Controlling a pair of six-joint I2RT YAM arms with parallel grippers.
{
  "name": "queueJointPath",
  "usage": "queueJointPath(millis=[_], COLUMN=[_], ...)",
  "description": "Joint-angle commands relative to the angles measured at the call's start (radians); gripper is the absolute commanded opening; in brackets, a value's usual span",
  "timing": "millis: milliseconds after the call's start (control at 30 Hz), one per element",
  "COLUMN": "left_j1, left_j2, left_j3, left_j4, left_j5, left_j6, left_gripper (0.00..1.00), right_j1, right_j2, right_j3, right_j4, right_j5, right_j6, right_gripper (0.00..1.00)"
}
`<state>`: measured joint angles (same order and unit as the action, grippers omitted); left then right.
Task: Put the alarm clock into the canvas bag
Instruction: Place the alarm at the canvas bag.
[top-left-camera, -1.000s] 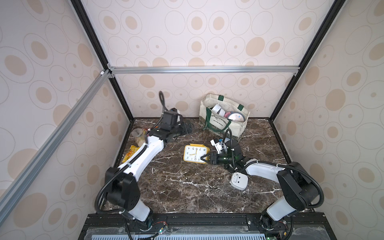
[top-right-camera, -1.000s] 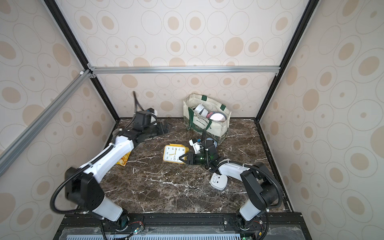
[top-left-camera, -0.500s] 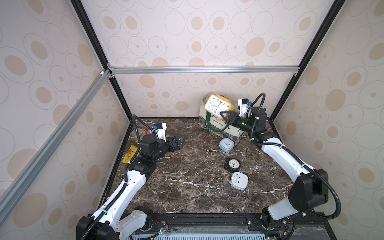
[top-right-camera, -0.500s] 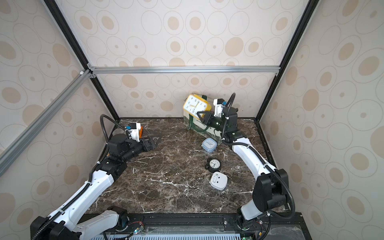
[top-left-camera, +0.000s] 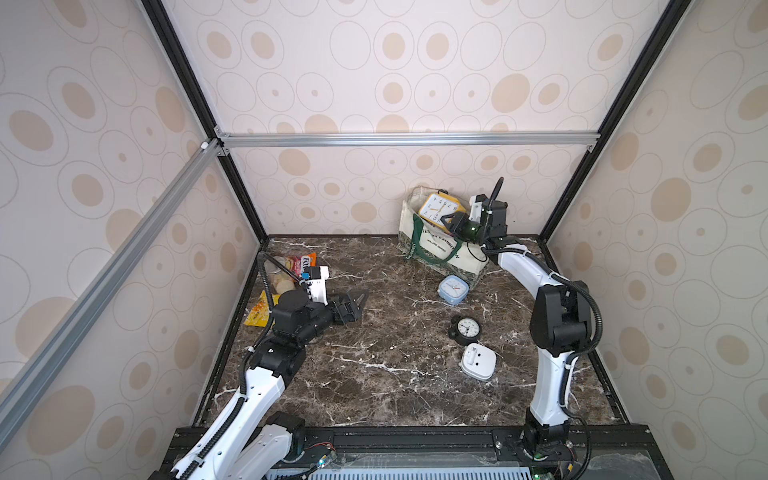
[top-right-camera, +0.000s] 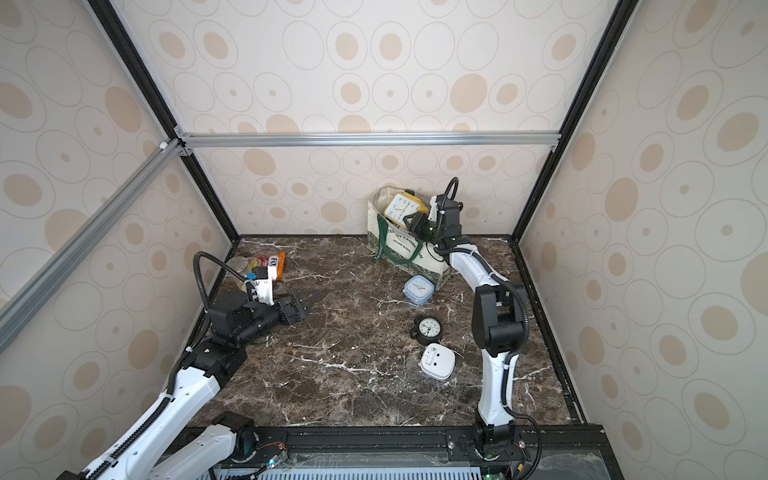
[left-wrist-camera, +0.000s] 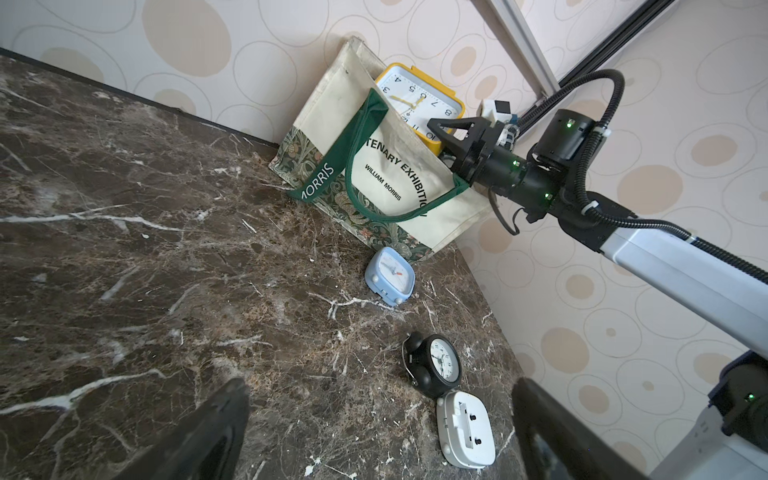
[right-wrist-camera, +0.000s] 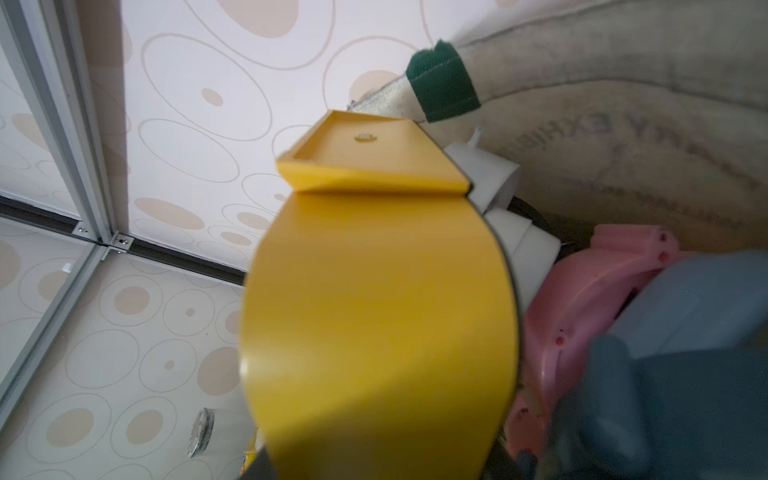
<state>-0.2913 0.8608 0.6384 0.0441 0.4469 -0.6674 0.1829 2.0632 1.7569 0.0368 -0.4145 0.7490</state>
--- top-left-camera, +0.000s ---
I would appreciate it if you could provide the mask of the yellow rectangular alarm clock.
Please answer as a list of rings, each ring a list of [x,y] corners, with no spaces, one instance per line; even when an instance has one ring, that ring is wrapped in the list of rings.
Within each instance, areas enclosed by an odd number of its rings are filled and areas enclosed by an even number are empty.
[[[440,191],[429,194],[422,206],[416,211],[424,221],[439,228],[445,227],[442,222],[444,216],[453,215],[457,212],[466,212],[460,200]]]

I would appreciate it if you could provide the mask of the blue square clock white face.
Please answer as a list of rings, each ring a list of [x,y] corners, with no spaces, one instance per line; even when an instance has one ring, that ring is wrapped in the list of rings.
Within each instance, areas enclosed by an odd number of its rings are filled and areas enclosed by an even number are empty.
[[[438,296],[447,304],[457,306],[470,291],[469,284],[456,275],[446,276],[438,285]]]

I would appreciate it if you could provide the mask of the small black round clock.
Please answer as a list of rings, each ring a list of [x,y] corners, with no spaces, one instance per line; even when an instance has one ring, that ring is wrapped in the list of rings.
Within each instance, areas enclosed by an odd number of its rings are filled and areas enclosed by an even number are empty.
[[[448,337],[461,346],[479,341],[482,333],[480,323],[472,317],[455,315],[450,322]]]

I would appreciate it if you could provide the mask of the white square clock face-down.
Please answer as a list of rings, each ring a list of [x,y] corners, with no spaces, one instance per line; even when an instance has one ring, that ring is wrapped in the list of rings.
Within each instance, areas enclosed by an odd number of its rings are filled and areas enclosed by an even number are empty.
[[[497,355],[490,348],[472,343],[467,345],[460,361],[464,374],[480,381],[489,380],[496,369]]]

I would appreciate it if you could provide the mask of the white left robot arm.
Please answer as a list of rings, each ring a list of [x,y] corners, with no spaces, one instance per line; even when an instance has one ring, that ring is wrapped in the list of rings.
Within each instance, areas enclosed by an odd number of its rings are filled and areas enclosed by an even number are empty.
[[[369,293],[329,295],[317,268],[290,277],[296,289],[266,297],[267,325],[242,360],[229,403],[170,471],[155,471],[152,478],[260,479],[275,464],[302,457],[304,420],[268,411],[298,373],[307,346],[332,325],[360,320]]]

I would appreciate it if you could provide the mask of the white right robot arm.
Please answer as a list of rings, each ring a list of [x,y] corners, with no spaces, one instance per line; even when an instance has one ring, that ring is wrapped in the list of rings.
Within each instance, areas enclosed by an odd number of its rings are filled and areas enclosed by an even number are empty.
[[[454,238],[478,245],[534,297],[529,331],[538,351],[537,379],[520,446],[533,461],[553,460],[567,446],[571,424],[584,422],[569,409],[568,396],[578,359],[593,352],[602,337],[602,316],[585,283],[555,272],[506,232],[506,208],[495,195],[479,195],[470,212],[438,219]]]

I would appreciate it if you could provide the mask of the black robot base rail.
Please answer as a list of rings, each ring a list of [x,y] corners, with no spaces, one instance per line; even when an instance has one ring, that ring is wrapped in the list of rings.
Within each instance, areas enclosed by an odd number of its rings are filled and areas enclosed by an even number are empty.
[[[518,427],[308,427],[305,450],[263,479],[669,479],[646,426],[576,426],[542,461],[524,455]]]

